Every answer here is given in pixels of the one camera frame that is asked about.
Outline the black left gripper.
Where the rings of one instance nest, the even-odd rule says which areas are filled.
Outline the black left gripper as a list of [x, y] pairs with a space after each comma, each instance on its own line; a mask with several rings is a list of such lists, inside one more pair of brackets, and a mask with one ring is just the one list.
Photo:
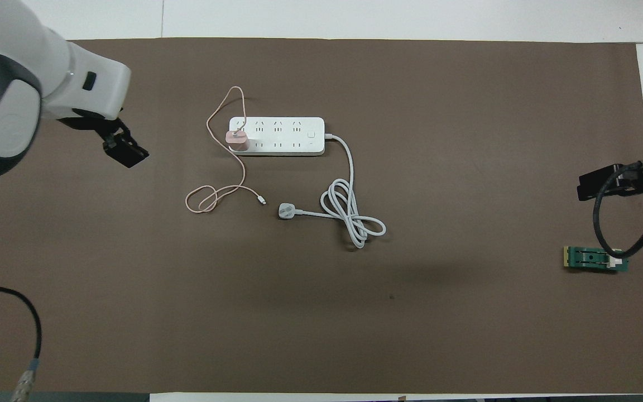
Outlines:
[[104, 152], [126, 168], [142, 162], [150, 153], [133, 139], [130, 130], [117, 117], [106, 119], [103, 115], [84, 109], [72, 109], [73, 117], [57, 119], [74, 130], [94, 131], [104, 140]]

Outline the pink charger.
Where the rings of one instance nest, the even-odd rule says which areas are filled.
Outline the pink charger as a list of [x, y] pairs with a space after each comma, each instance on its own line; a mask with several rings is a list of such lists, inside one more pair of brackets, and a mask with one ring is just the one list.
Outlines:
[[232, 152], [247, 152], [249, 149], [249, 139], [243, 129], [230, 130], [225, 133], [225, 144]]

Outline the white power strip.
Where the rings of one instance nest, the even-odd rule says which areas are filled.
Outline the white power strip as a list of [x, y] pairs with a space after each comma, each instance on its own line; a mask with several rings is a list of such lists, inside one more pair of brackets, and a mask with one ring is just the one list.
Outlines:
[[243, 129], [249, 139], [241, 157], [315, 157], [325, 151], [321, 117], [233, 117], [229, 131]]

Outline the brown table mat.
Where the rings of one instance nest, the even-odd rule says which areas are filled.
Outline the brown table mat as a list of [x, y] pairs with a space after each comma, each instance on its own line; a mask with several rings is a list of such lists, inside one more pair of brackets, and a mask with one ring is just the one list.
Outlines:
[[[0, 176], [0, 286], [42, 320], [46, 391], [643, 394], [643, 251], [567, 270], [597, 245], [580, 175], [643, 159], [633, 44], [307, 39], [82, 41], [132, 69], [128, 169], [92, 132], [45, 121]], [[237, 183], [206, 120], [319, 116], [349, 145], [363, 249], [318, 210], [348, 175], [247, 158]]]

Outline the green knife switch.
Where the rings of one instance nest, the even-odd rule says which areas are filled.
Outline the green knife switch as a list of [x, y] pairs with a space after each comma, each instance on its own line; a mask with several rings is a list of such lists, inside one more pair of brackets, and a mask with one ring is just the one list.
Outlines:
[[602, 248], [564, 246], [564, 267], [578, 270], [626, 272], [628, 259], [617, 258]]

